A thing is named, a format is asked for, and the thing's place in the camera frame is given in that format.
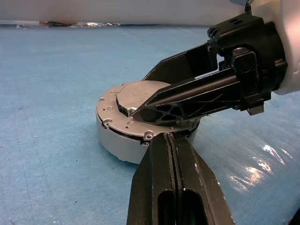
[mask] circular metal lid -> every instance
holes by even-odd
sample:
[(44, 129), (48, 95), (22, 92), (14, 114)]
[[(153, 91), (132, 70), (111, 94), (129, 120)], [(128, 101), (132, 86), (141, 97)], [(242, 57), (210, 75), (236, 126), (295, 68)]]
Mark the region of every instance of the circular metal lid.
[(138, 81), (113, 87), (100, 98), (96, 108), (98, 117), (105, 127), (114, 132), (143, 137), (145, 141), (150, 140), (160, 133), (193, 129), (195, 125), (186, 122), (178, 123), (173, 127), (156, 126), (135, 121), (130, 116), (131, 112), (136, 110), (158, 89), (168, 85), (167, 83), (158, 81)]

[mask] black clamp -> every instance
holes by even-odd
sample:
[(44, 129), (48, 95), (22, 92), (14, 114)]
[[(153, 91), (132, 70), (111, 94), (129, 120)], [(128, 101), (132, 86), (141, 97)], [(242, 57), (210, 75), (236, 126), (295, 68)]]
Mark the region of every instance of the black clamp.
[(127, 225), (233, 225), (213, 173), (179, 134), (152, 139), (132, 181)]
[[(133, 113), (135, 120), (159, 125), (228, 108), (263, 112), (287, 68), (274, 23), (241, 14), (210, 27), (208, 36), (206, 44), (163, 60), (148, 73), (144, 80), (171, 85), (145, 101)], [(224, 57), (219, 65), (217, 54)]]

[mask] metal disk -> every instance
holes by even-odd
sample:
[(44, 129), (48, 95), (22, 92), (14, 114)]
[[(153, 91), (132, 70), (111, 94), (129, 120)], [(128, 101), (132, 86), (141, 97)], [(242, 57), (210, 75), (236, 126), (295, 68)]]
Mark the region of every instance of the metal disk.
[(97, 130), (102, 145), (120, 160), (139, 164), (150, 140), (160, 133), (184, 132), (193, 141), (197, 125), (188, 121), (156, 126), (131, 117), (146, 99), (169, 84), (139, 81), (116, 86), (105, 92), (96, 107)]

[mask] blue surface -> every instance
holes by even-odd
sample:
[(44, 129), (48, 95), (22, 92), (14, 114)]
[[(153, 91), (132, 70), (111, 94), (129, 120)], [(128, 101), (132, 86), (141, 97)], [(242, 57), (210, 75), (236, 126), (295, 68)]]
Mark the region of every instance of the blue surface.
[[(0, 224), (125, 224), (137, 166), (99, 145), (98, 99), (206, 40), (199, 27), (1, 28)], [(194, 146), (238, 225), (285, 225), (300, 207), (299, 98), (199, 127)]]

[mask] white backdrop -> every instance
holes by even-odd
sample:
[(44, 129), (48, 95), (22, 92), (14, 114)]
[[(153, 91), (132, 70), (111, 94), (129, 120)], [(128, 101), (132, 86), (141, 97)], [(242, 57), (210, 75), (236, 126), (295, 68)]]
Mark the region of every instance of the white backdrop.
[(213, 25), (242, 11), (229, 0), (0, 0), (0, 20)]

